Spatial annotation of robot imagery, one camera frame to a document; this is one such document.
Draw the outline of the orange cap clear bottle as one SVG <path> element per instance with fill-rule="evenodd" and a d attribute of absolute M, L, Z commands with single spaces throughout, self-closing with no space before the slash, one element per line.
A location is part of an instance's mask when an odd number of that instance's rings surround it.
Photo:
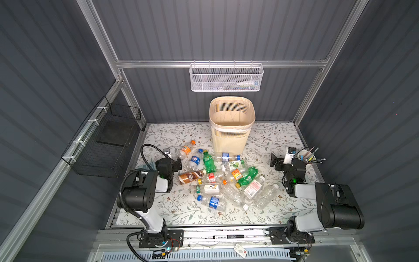
<path fill-rule="evenodd" d="M 179 151 L 180 158 L 186 159 L 189 155 L 191 155 L 195 150 L 195 144 L 196 144 L 195 140 L 191 140 L 189 143 L 186 143 L 185 145 L 183 145 Z"/>

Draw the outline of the pepsi label clear bottle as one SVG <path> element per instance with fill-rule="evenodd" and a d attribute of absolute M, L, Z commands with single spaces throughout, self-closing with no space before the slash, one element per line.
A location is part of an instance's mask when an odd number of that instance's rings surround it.
<path fill-rule="evenodd" d="M 188 170 L 193 170 L 193 171 L 200 170 L 200 167 L 201 167 L 200 163 L 201 163 L 201 160 L 202 160 L 202 157 L 203 157 L 203 153 L 204 153 L 203 149 L 201 149 L 201 148 L 197 149 L 193 153 L 192 158 L 190 159 L 190 161 L 186 164 L 186 168 Z"/>

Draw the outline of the large clear unlabeled bottle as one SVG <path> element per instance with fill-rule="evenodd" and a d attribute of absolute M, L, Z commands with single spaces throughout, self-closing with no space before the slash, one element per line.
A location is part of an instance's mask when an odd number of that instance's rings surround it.
<path fill-rule="evenodd" d="M 253 201 L 253 207 L 256 209 L 263 210 L 269 204 L 269 202 L 276 196 L 278 190 L 278 184 L 266 186 L 263 189 L 263 191 L 260 194 L 258 194 L 257 198 L 255 198 L 255 200 Z"/>

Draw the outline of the pink label white cap bottle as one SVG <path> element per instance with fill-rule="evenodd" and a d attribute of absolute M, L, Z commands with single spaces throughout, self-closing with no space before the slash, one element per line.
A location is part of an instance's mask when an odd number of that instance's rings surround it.
<path fill-rule="evenodd" d="M 245 189 L 244 189 L 244 196 L 252 200 L 259 192 L 261 192 L 266 179 L 264 176 L 260 176 L 255 178 Z"/>

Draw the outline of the green cap white label bottle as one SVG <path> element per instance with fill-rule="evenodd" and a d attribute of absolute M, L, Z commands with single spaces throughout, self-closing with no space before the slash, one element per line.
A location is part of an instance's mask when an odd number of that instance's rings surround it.
<path fill-rule="evenodd" d="M 204 183 L 191 187 L 192 194 L 220 195 L 220 183 Z"/>

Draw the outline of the orange label clear bottle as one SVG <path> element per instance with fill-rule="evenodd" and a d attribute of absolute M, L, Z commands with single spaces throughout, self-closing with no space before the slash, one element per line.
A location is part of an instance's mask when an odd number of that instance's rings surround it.
<path fill-rule="evenodd" d="M 249 169 L 234 169 L 233 171 L 226 171 L 223 176 L 224 183 L 236 183 L 239 179 L 248 175 Z"/>

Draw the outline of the blue cap blue label bottle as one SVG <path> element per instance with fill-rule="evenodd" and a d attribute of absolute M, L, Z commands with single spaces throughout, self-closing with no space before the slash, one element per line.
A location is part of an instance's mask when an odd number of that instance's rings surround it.
<path fill-rule="evenodd" d="M 224 212 L 227 209 L 226 202 L 217 196 L 205 196 L 198 194 L 196 197 L 197 201 L 208 208 Z"/>

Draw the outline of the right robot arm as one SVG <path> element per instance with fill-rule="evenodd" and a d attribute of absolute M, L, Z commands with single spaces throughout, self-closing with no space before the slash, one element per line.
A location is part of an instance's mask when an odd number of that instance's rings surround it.
<path fill-rule="evenodd" d="M 278 158 L 270 157 L 270 166 L 283 172 L 282 184 L 292 198 L 314 200 L 316 210 L 304 215 L 291 216 L 284 229 L 290 243 L 308 240 L 311 233 L 331 228 L 360 230 L 365 225 L 364 215 L 346 184 L 305 182 L 307 162 L 298 160 L 295 155 L 286 154 Z"/>

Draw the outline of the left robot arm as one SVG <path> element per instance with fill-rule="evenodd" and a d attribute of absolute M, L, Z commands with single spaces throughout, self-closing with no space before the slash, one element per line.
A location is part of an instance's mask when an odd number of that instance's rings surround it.
<path fill-rule="evenodd" d="M 144 148 L 151 147 L 163 155 L 163 158 L 151 165 L 144 155 Z M 145 229 L 142 234 L 167 238 L 168 226 L 153 207 L 156 194 L 169 193 L 173 187 L 174 174 L 182 169 L 181 158 L 173 158 L 171 151 L 159 149 L 151 144 L 140 147 L 140 155 L 145 166 L 129 171 L 120 185 L 117 206 L 138 218 Z"/>

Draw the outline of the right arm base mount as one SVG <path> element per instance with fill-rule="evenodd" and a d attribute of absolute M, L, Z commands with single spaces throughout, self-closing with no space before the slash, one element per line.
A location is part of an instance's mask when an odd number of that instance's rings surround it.
<path fill-rule="evenodd" d="M 273 245 L 308 244 L 315 243 L 314 236 L 309 233 L 291 231 L 287 227 L 270 227 L 265 231 Z"/>

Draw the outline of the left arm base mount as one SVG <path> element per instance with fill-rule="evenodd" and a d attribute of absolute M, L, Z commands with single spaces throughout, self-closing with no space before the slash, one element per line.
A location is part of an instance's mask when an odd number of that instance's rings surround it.
<path fill-rule="evenodd" d="M 144 233 L 137 239 L 139 248 L 180 248 L 183 246 L 184 230 L 171 229 L 156 234 Z"/>

